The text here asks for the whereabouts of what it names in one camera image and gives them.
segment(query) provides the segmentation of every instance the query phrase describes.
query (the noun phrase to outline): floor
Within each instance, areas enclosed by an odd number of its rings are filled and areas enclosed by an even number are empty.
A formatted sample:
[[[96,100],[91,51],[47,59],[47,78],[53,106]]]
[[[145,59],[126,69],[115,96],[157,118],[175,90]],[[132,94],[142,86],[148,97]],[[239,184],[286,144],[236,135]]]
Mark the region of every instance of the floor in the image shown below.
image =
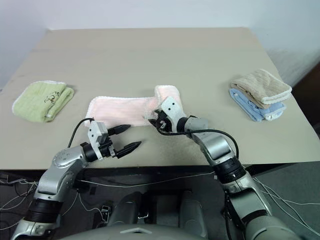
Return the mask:
[[[266,184],[267,186],[273,188],[281,197],[287,200],[291,200],[299,203],[313,202],[320,203],[320,161],[318,162],[308,162],[308,163],[297,163],[293,164],[269,173],[258,176],[258,179]],[[99,182],[104,184],[140,184],[148,183],[151,180],[147,176],[116,176],[116,177],[93,177],[90,179],[93,182]],[[145,185],[132,188],[117,188],[117,187],[104,187],[98,186],[93,191],[89,191],[81,194],[81,199],[88,209],[90,208],[100,208],[106,201],[113,201],[116,204],[125,195],[130,194],[135,191],[140,191],[142,193],[148,190],[177,190],[177,189],[192,189],[196,198],[201,202],[205,217],[205,222],[208,229],[209,239],[211,240],[226,240],[226,230],[224,218],[221,215],[221,210],[224,204],[223,191],[219,186],[219,183],[214,180],[212,176],[196,176],[190,178],[183,178],[174,180],[171,182]],[[25,192],[26,186],[19,185],[18,188],[20,193]],[[16,197],[16,193],[13,187],[0,185],[0,206],[6,203],[8,200]],[[75,199],[76,191],[72,190],[68,200],[63,205],[62,211],[65,212],[73,200]],[[12,225],[17,222],[22,214],[26,212],[27,206],[31,200],[32,196],[28,196],[21,205],[11,209],[9,211],[0,212],[1,228],[5,228],[8,225]],[[289,216],[284,214],[279,207],[267,197],[273,214],[285,222],[292,230],[294,230],[299,236],[304,237],[306,240],[316,240],[320,237],[316,236],[314,233],[310,232],[307,228],[297,223]],[[159,224],[167,224],[171,226],[177,226],[178,215],[175,208],[171,208],[172,212],[163,210],[163,206],[166,204],[162,203],[158,207],[159,211]],[[320,205],[295,205],[292,206],[299,212],[299,214],[304,218],[304,220],[314,228],[316,231],[320,232]],[[294,214],[292,210],[289,210],[287,206],[284,208],[291,214]],[[62,226],[58,229],[53,237],[53,239],[59,239],[68,235],[90,230],[93,227],[95,211],[87,212],[84,210],[79,199],[75,202],[73,208],[62,218]],[[10,235],[14,232],[12,227],[10,230],[0,231],[0,239],[9,239]]]

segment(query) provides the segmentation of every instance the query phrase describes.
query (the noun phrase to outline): silver robot arm segment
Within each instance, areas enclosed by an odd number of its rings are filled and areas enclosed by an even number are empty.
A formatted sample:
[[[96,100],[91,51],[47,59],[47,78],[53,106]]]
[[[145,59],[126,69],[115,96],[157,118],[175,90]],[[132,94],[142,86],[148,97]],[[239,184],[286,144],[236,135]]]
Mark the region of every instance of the silver robot arm segment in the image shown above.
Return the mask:
[[[18,223],[12,240],[28,236],[48,237],[60,226],[60,210],[74,185],[77,174],[91,162],[104,157],[121,158],[135,150],[141,141],[126,145],[117,151],[110,139],[130,125],[120,125],[107,130],[102,122],[92,121],[88,130],[90,143],[66,148],[57,153],[51,166],[41,176],[26,216]]]
[[[251,175],[245,171],[224,136],[208,129],[206,119],[187,117],[173,97],[167,97],[155,112],[157,119],[149,121],[158,132],[167,136],[183,133],[199,145],[228,196],[225,207],[236,226],[245,231],[246,240],[300,239],[272,216],[267,199]]]

